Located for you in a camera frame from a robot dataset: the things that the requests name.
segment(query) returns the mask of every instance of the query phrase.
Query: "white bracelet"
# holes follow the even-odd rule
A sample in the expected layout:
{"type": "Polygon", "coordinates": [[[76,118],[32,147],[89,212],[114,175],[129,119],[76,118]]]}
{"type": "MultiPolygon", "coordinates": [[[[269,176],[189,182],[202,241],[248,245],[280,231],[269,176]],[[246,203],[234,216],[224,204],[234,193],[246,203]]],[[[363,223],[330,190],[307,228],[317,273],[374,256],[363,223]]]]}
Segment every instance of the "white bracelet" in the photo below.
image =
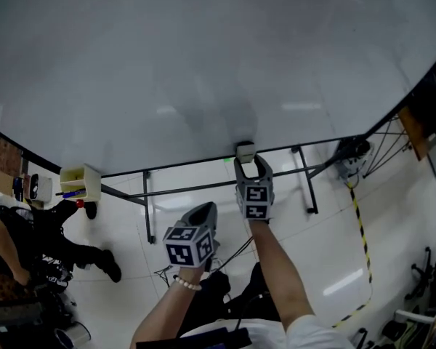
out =
{"type": "Polygon", "coordinates": [[[179,276],[173,276],[173,279],[175,282],[179,283],[181,286],[184,286],[188,289],[192,289],[193,291],[200,291],[202,289],[202,286],[200,286],[199,284],[189,283],[188,281],[185,281],[184,279],[182,279],[179,276]]]}

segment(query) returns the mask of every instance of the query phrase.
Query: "table top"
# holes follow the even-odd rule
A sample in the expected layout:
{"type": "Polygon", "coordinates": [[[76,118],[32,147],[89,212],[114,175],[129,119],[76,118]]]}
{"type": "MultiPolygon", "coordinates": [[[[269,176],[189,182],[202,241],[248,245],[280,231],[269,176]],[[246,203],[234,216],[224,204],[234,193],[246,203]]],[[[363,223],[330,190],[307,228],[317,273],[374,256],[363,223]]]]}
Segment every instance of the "table top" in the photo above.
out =
{"type": "Polygon", "coordinates": [[[356,135],[436,61],[436,0],[0,0],[0,132],[102,174],[356,135]]]}

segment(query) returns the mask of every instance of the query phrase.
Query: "white sleeve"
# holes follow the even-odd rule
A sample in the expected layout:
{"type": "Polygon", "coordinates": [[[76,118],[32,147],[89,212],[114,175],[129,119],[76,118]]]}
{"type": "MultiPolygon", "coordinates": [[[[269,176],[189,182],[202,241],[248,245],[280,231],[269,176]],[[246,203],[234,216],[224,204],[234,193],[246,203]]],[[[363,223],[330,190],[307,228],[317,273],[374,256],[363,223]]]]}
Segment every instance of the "white sleeve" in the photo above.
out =
{"type": "Polygon", "coordinates": [[[315,316],[302,316],[289,326],[288,349],[353,349],[349,340],[332,328],[326,328],[315,316]]]}

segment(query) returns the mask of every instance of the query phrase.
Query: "human arm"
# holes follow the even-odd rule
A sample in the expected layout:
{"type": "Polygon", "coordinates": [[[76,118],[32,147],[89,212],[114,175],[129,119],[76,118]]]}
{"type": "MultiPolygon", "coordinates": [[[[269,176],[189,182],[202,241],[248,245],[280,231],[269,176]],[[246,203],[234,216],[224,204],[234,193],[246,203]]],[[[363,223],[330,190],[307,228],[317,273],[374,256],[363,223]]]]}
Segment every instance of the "human arm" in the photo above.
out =
{"type": "Polygon", "coordinates": [[[267,223],[249,221],[263,276],[285,331],[301,316],[313,314],[300,275],[267,223]]]}
{"type": "Polygon", "coordinates": [[[8,233],[7,227],[0,220],[0,257],[7,263],[13,274],[13,278],[23,286],[30,279],[29,272],[21,267],[15,243],[8,233]]]}
{"type": "MultiPolygon", "coordinates": [[[[185,281],[198,284],[203,274],[203,267],[197,269],[182,268],[179,277],[185,281]]],[[[195,291],[174,282],[154,309],[137,327],[132,338],[131,349],[136,342],[174,339],[181,328],[187,309],[195,291]]]]}

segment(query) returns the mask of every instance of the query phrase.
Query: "white tiled floor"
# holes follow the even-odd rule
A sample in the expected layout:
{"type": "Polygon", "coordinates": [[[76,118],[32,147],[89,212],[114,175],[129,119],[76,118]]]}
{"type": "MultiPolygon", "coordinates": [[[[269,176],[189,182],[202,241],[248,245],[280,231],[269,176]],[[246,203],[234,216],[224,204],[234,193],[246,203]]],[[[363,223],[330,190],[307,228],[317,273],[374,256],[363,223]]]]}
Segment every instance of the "white tiled floor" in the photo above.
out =
{"type": "MultiPolygon", "coordinates": [[[[391,126],[390,131],[397,130],[397,125],[391,126]]],[[[376,148],[381,138],[372,137],[376,148]]],[[[395,136],[387,136],[381,151],[385,152],[394,139],[395,136]]],[[[307,163],[325,161],[326,147],[304,147],[307,163]]],[[[290,151],[262,155],[274,172],[302,165],[299,154],[290,151]]],[[[32,164],[29,170],[44,172],[32,164]]],[[[246,169],[246,173],[251,175],[252,169],[246,169]]],[[[56,187],[57,178],[53,177],[56,187]]],[[[234,178],[232,160],[211,161],[153,172],[149,190],[234,178]]],[[[142,192],[141,174],[112,177],[103,183],[127,193],[142,192]]],[[[315,312],[326,324],[334,324],[365,303],[371,288],[348,190],[337,180],[334,169],[317,176],[313,185],[320,213],[308,215],[306,208],[311,202],[305,175],[275,178],[271,228],[298,267],[315,312]]],[[[80,319],[93,336],[91,348],[127,348],[135,327],[166,291],[165,283],[154,275],[154,271],[168,265],[161,239],[187,210],[207,201],[217,204],[217,240],[221,243],[217,256],[221,260],[226,260],[249,238],[234,192],[233,186],[226,186],[149,198],[153,233],[158,239],[155,245],[146,239],[145,209],[111,196],[102,195],[95,220],[88,220],[79,211],[67,221],[68,238],[110,247],[123,271],[119,284],[112,283],[96,267],[76,270],[70,283],[69,291],[78,303],[80,319]]],[[[403,297],[413,288],[410,265],[421,264],[426,246],[432,248],[436,259],[436,181],[428,162],[419,163],[412,152],[406,151],[361,180],[355,192],[371,255],[374,294],[371,303],[340,329],[352,336],[364,326],[370,330],[369,339],[373,339],[394,310],[403,306],[403,297]]],[[[232,297],[245,288],[257,260],[256,252],[249,247],[226,266],[232,297]]],[[[169,271],[170,280],[173,272],[174,269],[169,271]]]]}

